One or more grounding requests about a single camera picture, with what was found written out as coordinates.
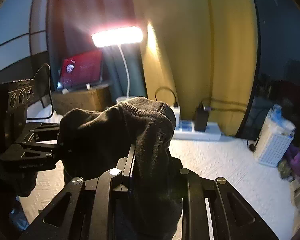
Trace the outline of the dark brown t-shirt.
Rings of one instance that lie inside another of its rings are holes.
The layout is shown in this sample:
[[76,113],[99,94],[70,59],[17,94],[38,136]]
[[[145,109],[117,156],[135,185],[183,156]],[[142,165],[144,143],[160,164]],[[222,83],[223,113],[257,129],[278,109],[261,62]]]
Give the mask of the dark brown t-shirt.
[[137,97],[103,112],[73,109],[59,123],[65,180],[99,177],[135,148],[132,193],[120,202],[120,239],[172,239],[182,201],[173,199],[179,174],[169,145],[175,129],[171,107]]

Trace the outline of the purple cloth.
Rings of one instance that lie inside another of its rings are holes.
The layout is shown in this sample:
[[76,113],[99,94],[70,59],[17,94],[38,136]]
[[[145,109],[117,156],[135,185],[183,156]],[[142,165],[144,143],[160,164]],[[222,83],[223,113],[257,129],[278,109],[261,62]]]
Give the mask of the purple cloth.
[[294,174],[300,177],[300,148],[291,143],[285,152],[285,156]]

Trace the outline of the brown cardboard box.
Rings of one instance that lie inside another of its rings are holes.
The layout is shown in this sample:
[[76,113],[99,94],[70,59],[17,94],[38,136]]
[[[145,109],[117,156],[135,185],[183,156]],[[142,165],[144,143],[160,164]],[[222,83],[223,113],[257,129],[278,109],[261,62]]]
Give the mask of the brown cardboard box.
[[62,94],[52,93],[54,110],[60,115],[79,108],[88,111],[104,111],[113,105],[108,85],[101,85],[89,90],[80,89]]

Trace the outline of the white plastic basket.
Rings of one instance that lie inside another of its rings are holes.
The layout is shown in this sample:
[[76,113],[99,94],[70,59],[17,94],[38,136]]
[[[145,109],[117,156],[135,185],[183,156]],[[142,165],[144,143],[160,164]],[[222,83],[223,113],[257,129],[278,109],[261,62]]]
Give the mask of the white plastic basket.
[[295,125],[284,118],[282,107],[275,104],[267,113],[255,144],[255,160],[269,167],[277,167],[294,139]]

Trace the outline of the tablet with red screen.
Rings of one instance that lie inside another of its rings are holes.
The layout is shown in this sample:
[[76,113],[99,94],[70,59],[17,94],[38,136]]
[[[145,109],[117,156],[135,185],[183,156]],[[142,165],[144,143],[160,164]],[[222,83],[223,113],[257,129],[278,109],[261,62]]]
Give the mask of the tablet with red screen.
[[63,59],[57,88],[78,87],[101,79],[102,51],[95,49]]

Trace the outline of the white power strip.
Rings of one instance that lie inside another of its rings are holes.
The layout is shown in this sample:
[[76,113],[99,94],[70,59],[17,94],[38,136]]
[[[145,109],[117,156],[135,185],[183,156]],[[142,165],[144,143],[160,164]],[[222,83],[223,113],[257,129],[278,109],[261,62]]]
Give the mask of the white power strip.
[[198,140],[198,141],[218,141],[221,138],[221,130],[217,123],[208,122],[204,132],[194,129],[194,122],[190,120],[180,120],[179,126],[174,130],[173,139],[176,140]]

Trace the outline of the black charger plug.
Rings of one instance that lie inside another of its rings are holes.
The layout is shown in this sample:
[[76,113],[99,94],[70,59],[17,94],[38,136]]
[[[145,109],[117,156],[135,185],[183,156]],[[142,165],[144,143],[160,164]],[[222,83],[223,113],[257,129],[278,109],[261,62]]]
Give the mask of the black charger plug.
[[209,119],[210,109],[207,107],[197,107],[194,116],[194,130],[205,132]]

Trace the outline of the white charger plug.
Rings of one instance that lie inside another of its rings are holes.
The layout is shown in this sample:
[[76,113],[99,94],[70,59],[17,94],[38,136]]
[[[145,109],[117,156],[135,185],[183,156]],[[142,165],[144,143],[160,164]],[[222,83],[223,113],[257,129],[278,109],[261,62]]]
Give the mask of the white charger plug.
[[172,106],[172,111],[175,115],[175,123],[176,123],[176,127],[179,126],[179,121],[180,121],[180,106],[178,104],[174,104]]

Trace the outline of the yellow curtain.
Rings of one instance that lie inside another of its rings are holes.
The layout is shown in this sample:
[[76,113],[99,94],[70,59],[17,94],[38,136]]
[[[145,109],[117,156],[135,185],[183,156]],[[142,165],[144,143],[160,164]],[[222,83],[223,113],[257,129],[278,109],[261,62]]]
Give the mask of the yellow curtain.
[[147,96],[178,99],[192,119],[200,103],[210,121],[238,135],[247,116],[257,60],[254,0],[133,0],[145,30],[141,56]]

